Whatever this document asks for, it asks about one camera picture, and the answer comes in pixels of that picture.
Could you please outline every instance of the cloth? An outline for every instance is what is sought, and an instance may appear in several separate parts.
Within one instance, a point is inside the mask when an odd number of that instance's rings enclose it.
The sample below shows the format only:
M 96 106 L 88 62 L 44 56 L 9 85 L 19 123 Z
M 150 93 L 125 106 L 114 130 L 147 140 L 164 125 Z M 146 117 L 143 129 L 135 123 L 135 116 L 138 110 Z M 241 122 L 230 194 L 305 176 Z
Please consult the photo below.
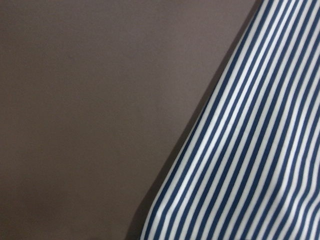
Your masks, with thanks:
M 141 240 L 320 239 L 320 0 L 264 0 Z

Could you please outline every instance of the brown leather surface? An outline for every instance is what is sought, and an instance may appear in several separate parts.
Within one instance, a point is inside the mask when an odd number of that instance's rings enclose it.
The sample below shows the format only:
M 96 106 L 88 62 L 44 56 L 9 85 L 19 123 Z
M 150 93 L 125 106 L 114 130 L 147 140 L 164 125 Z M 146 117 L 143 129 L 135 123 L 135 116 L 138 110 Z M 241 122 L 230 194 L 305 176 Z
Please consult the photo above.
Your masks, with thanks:
M 0 239 L 136 239 L 255 2 L 0 1 Z

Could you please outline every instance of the brown wall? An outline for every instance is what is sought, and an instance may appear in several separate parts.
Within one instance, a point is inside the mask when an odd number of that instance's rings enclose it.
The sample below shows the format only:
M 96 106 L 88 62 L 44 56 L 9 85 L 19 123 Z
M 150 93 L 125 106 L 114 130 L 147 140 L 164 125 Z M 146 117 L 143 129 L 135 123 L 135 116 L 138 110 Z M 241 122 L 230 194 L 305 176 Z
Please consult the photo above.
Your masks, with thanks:
M 0 0 L 0 239 L 137 237 L 255 2 Z

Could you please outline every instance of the garment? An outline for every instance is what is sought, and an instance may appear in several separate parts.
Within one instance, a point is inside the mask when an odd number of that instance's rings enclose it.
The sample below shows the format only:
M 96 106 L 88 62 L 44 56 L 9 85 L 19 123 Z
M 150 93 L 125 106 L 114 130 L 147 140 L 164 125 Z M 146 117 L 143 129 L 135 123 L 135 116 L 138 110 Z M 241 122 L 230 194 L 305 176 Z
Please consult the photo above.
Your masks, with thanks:
M 265 0 L 141 240 L 320 239 L 320 0 Z

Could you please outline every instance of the striped fabric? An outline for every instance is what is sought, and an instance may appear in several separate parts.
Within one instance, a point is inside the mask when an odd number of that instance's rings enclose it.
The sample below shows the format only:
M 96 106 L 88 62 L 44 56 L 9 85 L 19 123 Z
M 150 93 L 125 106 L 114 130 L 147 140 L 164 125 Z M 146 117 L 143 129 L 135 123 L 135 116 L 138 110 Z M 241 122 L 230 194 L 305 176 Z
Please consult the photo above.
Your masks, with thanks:
M 320 0 L 264 0 L 141 240 L 320 239 Z

